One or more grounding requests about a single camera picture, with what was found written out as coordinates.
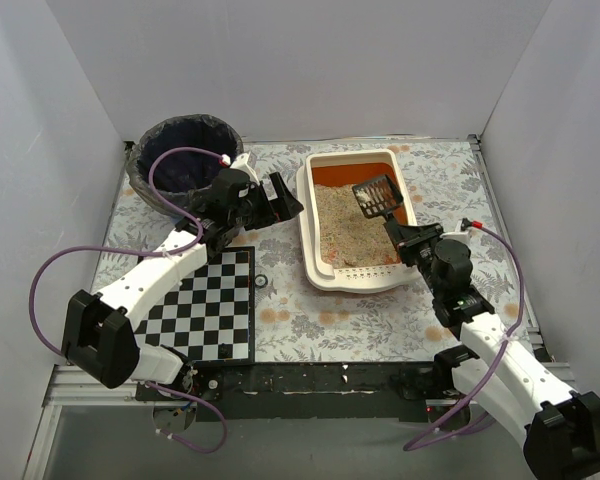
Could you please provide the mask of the black litter scoop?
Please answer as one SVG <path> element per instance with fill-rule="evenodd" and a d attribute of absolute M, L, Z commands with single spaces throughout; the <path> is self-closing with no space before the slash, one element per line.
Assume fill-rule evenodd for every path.
<path fill-rule="evenodd" d="M 382 217 L 389 220 L 404 201 L 398 186 L 387 174 L 354 185 L 352 192 L 367 219 Z"/>

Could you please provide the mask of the white orange litter box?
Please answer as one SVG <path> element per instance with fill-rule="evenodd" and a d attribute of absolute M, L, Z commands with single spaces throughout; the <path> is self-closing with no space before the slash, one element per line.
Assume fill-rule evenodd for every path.
<path fill-rule="evenodd" d="M 416 217 L 396 155 L 389 149 L 311 154 L 296 175 L 301 246 L 309 282 L 324 291 L 379 293 L 416 280 L 393 249 L 380 217 L 367 219 L 352 187 L 388 175 L 403 204 L 395 216 Z"/>

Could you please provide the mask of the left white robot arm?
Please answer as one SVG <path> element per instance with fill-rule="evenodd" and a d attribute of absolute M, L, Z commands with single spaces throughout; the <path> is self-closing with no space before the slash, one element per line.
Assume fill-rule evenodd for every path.
<path fill-rule="evenodd" d="M 190 273 L 204 267 L 241 230 L 289 221 L 303 210 L 282 176 L 269 176 L 275 196 L 248 173 L 224 168 L 200 190 L 192 213 L 160 247 L 145 253 L 132 270 L 94 294 L 81 290 L 69 300 L 61 352 L 107 388 L 128 380 L 170 385 L 185 361 L 169 348 L 138 345 L 135 332 L 149 311 Z"/>

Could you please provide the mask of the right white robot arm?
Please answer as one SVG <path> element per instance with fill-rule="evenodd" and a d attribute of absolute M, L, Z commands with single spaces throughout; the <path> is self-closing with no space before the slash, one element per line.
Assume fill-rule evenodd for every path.
<path fill-rule="evenodd" d="M 392 215 L 385 229 L 401 261 L 416 268 L 433 295 L 439 322 L 460 341 L 436 363 L 457 408 L 476 401 L 521 447 L 538 479 L 584 479 L 600 472 L 600 397 L 579 393 L 514 336 L 474 287 L 469 247 L 438 224 L 407 226 Z"/>

